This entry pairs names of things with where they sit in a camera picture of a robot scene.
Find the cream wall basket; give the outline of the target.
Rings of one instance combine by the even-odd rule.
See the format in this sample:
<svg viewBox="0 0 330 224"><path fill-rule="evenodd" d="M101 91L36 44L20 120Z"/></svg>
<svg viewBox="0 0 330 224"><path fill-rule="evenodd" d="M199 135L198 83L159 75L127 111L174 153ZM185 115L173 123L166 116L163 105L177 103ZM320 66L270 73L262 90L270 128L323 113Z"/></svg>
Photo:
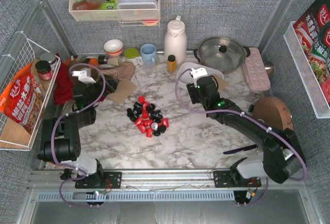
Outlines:
<svg viewBox="0 0 330 224"><path fill-rule="evenodd" d="M160 21L160 0L69 0L76 21L118 21L121 25L152 26Z"/></svg>

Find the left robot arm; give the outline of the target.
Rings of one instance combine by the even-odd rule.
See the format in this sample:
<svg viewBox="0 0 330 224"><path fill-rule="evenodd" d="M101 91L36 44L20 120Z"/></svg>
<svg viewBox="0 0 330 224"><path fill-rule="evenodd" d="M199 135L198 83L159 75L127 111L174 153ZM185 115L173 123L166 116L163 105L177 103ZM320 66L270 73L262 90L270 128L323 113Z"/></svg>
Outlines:
<svg viewBox="0 0 330 224"><path fill-rule="evenodd" d="M105 176L102 165L90 158L81 150L79 129L92 125L96 121L94 104L101 100L104 83L77 83L73 87L76 109L61 120L46 119L42 122L41 146L37 158L44 162L54 163L53 155L59 165L71 165L77 170L76 187L98 187L104 183Z"/></svg>

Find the black coffee capsule bottom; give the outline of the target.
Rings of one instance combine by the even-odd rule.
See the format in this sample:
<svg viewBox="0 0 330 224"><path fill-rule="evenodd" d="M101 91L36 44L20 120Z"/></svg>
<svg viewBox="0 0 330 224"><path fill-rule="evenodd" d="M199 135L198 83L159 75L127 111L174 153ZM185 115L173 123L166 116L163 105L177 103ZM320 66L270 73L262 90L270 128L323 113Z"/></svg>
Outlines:
<svg viewBox="0 0 330 224"><path fill-rule="evenodd" d="M153 135L154 135L154 136L160 136L160 135L161 135L160 130L154 130L154 131L153 131Z"/></svg>

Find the pink egg tray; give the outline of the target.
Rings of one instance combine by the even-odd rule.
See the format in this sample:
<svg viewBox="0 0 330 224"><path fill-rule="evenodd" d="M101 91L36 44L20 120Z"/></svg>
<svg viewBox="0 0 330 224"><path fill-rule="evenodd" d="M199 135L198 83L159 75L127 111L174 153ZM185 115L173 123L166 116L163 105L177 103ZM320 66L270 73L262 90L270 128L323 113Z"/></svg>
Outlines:
<svg viewBox="0 0 330 224"><path fill-rule="evenodd" d="M256 47L248 47L250 52L242 65L244 78L253 91L267 91L271 88L271 83L260 52Z"/></svg>

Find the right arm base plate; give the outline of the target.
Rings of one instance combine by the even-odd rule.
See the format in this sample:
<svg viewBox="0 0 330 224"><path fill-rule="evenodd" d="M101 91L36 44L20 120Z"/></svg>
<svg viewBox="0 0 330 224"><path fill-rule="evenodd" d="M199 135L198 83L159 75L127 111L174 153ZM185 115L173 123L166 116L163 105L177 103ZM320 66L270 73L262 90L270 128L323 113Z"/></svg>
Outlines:
<svg viewBox="0 0 330 224"><path fill-rule="evenodd" d="M251 186L261 186L261 181L257 178L244 179L240 174L235 171L215 170L212 172L214 185L216 188L237 188L247 187L248 183L252 183Z"/></svg>

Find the green lid cup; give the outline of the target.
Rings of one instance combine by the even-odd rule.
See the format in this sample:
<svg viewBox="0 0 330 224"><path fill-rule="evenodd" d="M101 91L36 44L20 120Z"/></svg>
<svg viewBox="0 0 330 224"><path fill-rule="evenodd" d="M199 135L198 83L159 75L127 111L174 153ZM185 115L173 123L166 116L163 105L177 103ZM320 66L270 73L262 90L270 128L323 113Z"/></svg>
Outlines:
<svg viewBox="0 0 330 224"><path fill-rule="evenodd" d="M125 61L132 63L134 66L143 65L142 57L134 47L127 48L124 52L124 57Z"/></svg>

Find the red seasoning packet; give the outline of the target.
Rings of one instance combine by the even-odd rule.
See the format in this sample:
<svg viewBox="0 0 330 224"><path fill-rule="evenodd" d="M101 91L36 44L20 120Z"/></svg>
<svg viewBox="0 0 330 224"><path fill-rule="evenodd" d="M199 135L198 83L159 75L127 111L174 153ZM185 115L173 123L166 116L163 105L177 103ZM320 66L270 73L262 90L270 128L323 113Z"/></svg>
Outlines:
<svg viewBox="0 0 330 224"><path fill-rule="evenodd" d="M315 0L293 28L329 103L329 0Z"/></svg>

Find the orange juice bottle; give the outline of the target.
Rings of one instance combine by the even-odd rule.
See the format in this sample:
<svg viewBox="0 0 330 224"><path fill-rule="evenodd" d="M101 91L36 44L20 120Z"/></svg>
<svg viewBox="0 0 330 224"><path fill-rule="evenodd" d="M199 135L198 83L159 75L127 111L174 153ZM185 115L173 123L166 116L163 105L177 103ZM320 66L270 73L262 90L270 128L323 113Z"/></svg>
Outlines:
<svg viewBox="0 0 330 224"><path fill-rule="evenodd" d="M173 73L176 70L176 57L169 55L167 59L167 71Z"/></svg>

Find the white thermos jug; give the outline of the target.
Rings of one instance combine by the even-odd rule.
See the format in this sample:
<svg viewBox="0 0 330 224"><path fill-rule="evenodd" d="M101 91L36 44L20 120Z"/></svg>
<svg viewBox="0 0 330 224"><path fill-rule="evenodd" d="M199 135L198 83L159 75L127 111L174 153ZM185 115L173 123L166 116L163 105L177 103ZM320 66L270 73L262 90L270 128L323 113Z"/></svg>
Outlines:
<svg viewBox="0 0 330 224"><path fill-rule="evenodd" d="M185 24L178 15L167 25L167 32L164 38L164 56L175 56L176 63L182 64L186 59L187 35Z"/></svg>

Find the red cloth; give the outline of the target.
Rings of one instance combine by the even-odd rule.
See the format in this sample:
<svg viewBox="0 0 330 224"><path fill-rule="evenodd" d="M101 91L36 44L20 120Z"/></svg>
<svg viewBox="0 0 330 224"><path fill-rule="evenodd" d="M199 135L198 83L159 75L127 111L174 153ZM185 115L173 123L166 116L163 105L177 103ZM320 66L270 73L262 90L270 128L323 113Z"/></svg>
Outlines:
<svg viewBox="0 0 330 224"><path fill-rule="evenodd" d="M61 62L60 68L55 79L55 90L53 92L53 100L55 105L62 105L69 100L73 99L73 86L71 78L69 77L69 64L66 62Z"/></svg>

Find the clear plastic food container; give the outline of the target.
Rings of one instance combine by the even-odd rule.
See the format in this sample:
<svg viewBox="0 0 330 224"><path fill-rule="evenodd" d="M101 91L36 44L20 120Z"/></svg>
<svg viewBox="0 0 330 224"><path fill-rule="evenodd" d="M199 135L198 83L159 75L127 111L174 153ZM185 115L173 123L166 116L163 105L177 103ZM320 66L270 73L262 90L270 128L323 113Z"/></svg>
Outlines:
<svg viewBox="0 0 330 224"><path fill-rule="evenodd" d="M117 10L122 20L144 20L158 17L157 0L118 0Z"/></svg>

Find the white plastic storage basket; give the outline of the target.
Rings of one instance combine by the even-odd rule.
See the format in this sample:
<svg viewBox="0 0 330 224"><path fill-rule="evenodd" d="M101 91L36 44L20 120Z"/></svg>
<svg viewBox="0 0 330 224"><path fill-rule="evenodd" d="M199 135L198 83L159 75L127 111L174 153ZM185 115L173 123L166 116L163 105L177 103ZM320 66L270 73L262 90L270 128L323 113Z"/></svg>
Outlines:
<svg viewBox="0 0 330 224"><path fill-rule="evenodd" d="M183 88L187 84L195 84L198 78L204 76L214 76L216 79L224 79L222 72L197 64L193 62L185 62L179 68L176 79L178 86Z"/></svg>

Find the purple knife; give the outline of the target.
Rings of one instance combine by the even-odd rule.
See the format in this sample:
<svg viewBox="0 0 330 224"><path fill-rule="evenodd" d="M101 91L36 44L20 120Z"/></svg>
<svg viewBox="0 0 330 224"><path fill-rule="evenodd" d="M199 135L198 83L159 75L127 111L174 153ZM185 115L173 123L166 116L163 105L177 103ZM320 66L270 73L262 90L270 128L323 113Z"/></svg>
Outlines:
<svg viewBox="0 0 330 224"><path fill-rule="evenodd" d="M249 151L249 150L256 149L256 148L258 148L257 145L250 145L250 146L246 146L246 147L241 147L241 148L224 151L223 154L230 155L230 154L235 154L235 153L238 153L241 151Z"/></svg>

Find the silver lid jar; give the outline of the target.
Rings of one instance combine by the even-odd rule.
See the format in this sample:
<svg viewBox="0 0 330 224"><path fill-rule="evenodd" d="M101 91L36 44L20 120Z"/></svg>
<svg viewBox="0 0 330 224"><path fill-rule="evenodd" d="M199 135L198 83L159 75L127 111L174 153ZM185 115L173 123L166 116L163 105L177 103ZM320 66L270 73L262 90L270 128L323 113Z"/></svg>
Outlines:
<svg viewBox="0 0 330 224"><path fill-rule="evenodd" d="M56 64L57 64L57 57L50 53L50 52L45 52L41 54L40 60L47 61L52 69L54 71L56 69Z"/></svg>

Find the orange snack bag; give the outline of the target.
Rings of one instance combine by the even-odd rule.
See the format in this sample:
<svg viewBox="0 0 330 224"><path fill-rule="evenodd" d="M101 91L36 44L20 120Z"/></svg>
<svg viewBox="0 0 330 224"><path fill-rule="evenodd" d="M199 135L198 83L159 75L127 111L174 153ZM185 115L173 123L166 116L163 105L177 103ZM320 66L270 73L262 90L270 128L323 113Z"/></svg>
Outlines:
<svg viewBox="0 0 330 224"><path fill-rule="evenodd" d="M32 64L22 68L1 94L1 113L32 134L43 104L41 93L34 87Z"/></svg>

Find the orange plate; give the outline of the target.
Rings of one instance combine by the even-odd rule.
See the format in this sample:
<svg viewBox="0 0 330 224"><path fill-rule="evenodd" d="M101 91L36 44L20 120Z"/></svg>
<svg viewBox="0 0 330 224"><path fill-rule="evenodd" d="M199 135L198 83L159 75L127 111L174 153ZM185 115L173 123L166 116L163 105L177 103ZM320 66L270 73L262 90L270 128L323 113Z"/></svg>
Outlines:
<svg viewBox="0 0 330 224"><path fill-rule="evenodd" d="M87 58L87 63L94 66L99 66L97 58Z"/></svg>

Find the red coffee capsule top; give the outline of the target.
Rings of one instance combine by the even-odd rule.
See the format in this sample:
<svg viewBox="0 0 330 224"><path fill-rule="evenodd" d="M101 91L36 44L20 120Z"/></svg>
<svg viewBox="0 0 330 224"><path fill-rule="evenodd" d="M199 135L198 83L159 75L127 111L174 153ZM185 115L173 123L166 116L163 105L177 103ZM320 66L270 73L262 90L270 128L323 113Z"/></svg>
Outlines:
<svg viewBox="0 0 330 224"><path fill-rule="evenodd" d="M143 104L145 102L145 97L144 96L139 96L138 101L139 101L139 103Z"/></svg>

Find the brown cardboard piece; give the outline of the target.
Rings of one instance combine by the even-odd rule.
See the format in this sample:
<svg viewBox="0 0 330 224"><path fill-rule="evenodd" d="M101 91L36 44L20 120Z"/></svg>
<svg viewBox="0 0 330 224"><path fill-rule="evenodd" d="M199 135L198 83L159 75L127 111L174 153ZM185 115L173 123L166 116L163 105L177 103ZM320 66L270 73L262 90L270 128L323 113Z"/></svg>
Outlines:
<svg viewBox="0 0 330 224"><path fill-rule="evenodd" d="M136 90L136 88L137 86L133 82L124 78L118 83L116 91L109 95L110 99L116 104L121 104Z"/></svg>

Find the red coffee capsule bottom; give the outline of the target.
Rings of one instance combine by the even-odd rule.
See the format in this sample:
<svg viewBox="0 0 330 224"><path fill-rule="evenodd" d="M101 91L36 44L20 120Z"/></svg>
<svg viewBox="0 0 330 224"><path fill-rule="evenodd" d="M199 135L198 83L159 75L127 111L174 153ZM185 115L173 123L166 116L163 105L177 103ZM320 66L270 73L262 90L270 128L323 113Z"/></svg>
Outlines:
<svg viewBox="0 0 330 224"><path fill-rule="evenodd" d="M152 135L153 135L153 129L152 129L151 127L148 127L148 128L146 129L146 137L147 137L147 138L151 138Z"/></svg>

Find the striped pink towel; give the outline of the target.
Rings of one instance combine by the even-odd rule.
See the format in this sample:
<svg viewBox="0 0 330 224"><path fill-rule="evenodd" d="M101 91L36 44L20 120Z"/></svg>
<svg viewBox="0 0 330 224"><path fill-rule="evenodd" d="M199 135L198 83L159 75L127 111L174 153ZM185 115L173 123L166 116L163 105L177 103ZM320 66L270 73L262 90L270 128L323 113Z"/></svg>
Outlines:
<svg viewBox="0 0 330 224"><path fill-rule="evenodd" d="M121 66L110 68L110 69L101 69L101 72L104 75L108 75L113 79L123 80L128 79L131 80L135 73L135 66L131 62L123 62Z"/></svg>

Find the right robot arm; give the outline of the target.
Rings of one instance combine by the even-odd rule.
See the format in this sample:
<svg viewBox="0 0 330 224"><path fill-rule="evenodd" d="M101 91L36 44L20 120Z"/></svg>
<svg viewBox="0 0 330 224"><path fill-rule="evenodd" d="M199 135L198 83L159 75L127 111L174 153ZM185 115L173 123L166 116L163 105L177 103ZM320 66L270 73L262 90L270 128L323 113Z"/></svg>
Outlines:
<svg viewBox="0 0 330 224"><path fill-rule="evenodd" d="M227 125L253 141L263 151L263 169L276 183L307 178L306 159L295 132L267 126L246 114L233 101L220 97L212 77L186 85L192 104L200 103L207 117Z"/></svg>

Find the steel ladle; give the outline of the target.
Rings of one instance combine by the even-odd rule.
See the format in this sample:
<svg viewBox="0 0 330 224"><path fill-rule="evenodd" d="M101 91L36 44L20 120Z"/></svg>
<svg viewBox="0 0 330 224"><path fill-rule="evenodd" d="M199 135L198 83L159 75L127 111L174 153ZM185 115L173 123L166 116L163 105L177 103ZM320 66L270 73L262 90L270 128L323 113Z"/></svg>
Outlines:
<svg viewBox="0 0 330 224"><path fill-rule="evenodd" d="M268 77L272 76L274 74L274 71L275 71L274 65L269 61L264 61L263 64L264 64L264 67L265 67L265 70L266 70L266 73L267 73Z"/></svg>

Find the clear glass cup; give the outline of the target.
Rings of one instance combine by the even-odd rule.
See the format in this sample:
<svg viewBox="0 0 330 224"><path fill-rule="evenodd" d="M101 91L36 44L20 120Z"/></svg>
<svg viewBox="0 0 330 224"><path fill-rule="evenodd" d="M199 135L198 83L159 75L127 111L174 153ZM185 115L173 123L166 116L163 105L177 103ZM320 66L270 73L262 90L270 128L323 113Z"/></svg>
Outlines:
<svg viewBox="0 0 330 224"><path fill-rule="evenodd" d="M154 72L155 66L153 65L143 65L143 72L145 76L151 76Z"/></svg>

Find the red lid jar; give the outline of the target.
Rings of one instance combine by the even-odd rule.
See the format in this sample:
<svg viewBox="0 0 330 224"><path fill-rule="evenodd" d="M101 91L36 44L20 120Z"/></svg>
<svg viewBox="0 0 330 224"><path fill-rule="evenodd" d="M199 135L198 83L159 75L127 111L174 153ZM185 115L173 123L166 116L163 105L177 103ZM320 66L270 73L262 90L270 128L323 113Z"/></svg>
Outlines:
<svg viewBox="0 0 330 224"><path fill-rule="evenodd" d="M49 62L44 61L44 60L39 60L35 64L35 68L37 70L37 73L39 77L44 80L44 81L49 81L53 77L53 71L51 69L51 65Z"/></svg>

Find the blue mug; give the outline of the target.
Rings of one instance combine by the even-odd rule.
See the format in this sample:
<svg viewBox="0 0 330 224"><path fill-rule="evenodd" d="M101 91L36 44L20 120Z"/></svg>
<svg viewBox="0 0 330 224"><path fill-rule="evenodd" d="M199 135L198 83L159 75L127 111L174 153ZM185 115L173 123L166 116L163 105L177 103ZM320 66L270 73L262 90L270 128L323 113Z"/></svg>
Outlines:
<svg viewBox="0 0 330 224"><path fill-rule="evenodd" d="M144 44L140 49L140 54L144 64L151 63L153 65L158 64L158 56L156 47L153 44Z"/></svg>

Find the round wooden cutting board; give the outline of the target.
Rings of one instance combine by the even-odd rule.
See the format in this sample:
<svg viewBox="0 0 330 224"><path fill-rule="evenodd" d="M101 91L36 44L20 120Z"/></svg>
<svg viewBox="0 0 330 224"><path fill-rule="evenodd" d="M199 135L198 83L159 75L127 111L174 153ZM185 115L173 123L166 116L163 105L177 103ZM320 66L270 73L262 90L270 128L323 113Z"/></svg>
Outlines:
<svg viewBox="0 0 330 224"><path fill-rule="evenodd" d="M293 130L293 120L286 104L277 97L263 97L253 108L253 117L278 130Z"/></svg>

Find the black bottle cap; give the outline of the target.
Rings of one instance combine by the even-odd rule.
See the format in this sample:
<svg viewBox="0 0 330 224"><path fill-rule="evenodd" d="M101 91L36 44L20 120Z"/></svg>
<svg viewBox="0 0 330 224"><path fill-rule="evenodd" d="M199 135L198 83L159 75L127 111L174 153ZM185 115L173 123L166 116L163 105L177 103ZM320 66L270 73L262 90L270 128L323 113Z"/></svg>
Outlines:
<svg viewBox="0 0 330 224"><path fill-rule="evenodd" d="M99 55L97 60L99 65L104 65L107 64L108 57L106 55Z"/></svg>

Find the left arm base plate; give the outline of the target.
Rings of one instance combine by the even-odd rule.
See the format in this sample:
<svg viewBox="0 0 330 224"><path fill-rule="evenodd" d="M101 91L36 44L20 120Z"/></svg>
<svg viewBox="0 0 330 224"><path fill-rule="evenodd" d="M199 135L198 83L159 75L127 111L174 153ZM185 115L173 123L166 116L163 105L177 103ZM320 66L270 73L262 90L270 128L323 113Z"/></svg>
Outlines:
<svg viewBox="0 0 330 224"><path fill-rule="evenodd" d="M122 173L106 171L103 177L95 173L75 182L76 189L119 189L121 187Z"/></svg>

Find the white right wall basket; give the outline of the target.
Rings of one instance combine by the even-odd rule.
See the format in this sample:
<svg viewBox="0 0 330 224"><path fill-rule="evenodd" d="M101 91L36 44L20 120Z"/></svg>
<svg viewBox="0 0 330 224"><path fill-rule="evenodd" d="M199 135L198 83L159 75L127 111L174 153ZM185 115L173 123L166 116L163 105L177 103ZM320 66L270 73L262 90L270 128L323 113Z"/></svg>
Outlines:
<svg viewBox="0 0 330 224"><path fill-rule="evenodd" d="M295 67L299 73L304 89L308 95L316 118L329 119L329 105L321 87L309 65L307 57L299 43L293 28L294 21L288 25L283 37L289 49Z"/></svg>

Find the red coffee capsule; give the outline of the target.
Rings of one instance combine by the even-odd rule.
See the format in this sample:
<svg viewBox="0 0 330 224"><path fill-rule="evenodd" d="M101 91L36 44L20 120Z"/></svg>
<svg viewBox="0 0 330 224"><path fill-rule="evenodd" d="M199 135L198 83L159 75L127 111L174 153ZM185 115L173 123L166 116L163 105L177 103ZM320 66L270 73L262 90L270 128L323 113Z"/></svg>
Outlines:
<svg viewBox="0 0 330 224"><path fill-rule="evenodd" d="M163 118L163 119L161 120L161 122L162 122L162 124L163 124L166 128L169 127L169 121L168 121L167 118Z"/></svg>
<svg viewBox="0 0 330 224"><path fill-rule="evenodd" d="M153 135L153 129L152 129L151 127L148 127L148 128L146 129L146 137L147 137L147 138L151 138L152 135Z"/></svg>
<svg viewBox="0 0 330 224"><path fill-rule="evenodd" d="M139 96L138 101L139 101L139 103L143 104L145 102L145 97L144 96Z"/></svg>

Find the silver foil coffee capsule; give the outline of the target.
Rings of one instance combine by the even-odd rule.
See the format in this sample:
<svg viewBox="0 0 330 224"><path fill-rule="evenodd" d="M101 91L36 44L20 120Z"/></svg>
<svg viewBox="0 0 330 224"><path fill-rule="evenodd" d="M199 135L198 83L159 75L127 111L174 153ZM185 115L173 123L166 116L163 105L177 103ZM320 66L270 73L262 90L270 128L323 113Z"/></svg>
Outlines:
<svg viewBox="0 0 330 224"><path fill-rule="evenodd" d="M151 128L152 128L153 130L157 130L157 129L158 129L158 123L156 123L156 122L152 123L152 124L151 124Z"/></svg>

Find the steel pot with lid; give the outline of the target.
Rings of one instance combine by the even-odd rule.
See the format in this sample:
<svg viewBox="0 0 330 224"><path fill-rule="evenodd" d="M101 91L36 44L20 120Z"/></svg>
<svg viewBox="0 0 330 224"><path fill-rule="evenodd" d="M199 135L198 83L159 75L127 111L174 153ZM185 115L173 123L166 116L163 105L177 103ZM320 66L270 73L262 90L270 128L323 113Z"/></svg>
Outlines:
<svg viewBox="0 0 330 224"><path fill-rule="evenodd" d="M251 51L232 38L212 37L203 41L193 54L202 65L230 74L243 65Z"/></svg>

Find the orange striped bowl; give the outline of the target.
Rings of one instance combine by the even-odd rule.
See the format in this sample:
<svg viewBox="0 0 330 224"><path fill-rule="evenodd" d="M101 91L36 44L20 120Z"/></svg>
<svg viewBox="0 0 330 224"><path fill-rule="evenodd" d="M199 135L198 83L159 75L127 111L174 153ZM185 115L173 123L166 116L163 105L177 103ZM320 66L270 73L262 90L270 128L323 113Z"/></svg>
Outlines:
<svg viewBox="0 0 330 224"><path fill-rule="evenodd" d="M112 57L120 56L123 53L123 42L118 39L112 39L104 44L104 51Z"/></svg>

